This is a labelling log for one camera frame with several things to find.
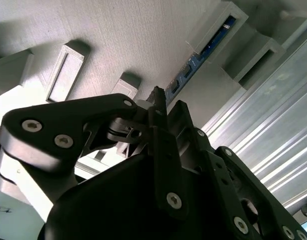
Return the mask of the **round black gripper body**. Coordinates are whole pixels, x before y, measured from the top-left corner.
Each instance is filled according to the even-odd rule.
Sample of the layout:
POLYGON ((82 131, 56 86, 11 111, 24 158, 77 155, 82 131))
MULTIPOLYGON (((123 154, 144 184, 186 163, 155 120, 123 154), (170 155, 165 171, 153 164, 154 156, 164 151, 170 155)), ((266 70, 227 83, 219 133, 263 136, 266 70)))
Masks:
POLYGON ((158 208, 154 164, 124 161, 68 190, 55 203, 40 240, 233 240, 235 228, 202 175, 181 169, 188 215, 158 208))

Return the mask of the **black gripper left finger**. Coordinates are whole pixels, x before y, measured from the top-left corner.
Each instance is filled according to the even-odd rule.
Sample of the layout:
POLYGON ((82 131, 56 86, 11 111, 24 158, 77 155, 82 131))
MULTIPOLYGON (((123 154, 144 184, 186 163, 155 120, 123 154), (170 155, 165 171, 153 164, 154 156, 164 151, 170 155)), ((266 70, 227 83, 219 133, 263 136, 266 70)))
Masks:
POLYGON ((47 222, 56 202, 78 186, 74 168, 95 150, 128 143, 126 161, 153 162, 157 207, 176 220, 188 214, 175 136, 167 124, 166 97, 155 87, 140 106, 121 93, 19 108, 0 127, 0 174, 13 182, 47 222))

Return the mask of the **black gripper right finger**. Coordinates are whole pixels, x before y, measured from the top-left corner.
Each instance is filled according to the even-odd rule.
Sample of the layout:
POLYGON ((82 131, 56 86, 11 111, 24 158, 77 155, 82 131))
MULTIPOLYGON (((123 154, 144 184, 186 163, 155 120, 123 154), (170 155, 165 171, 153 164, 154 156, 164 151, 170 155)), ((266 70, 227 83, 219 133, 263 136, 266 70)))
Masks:
POLYGON ((213 148, 177 101, 168 126, 175 135, 192 211, 210 240, 307 240, 307 232, 228 147, 213 148))

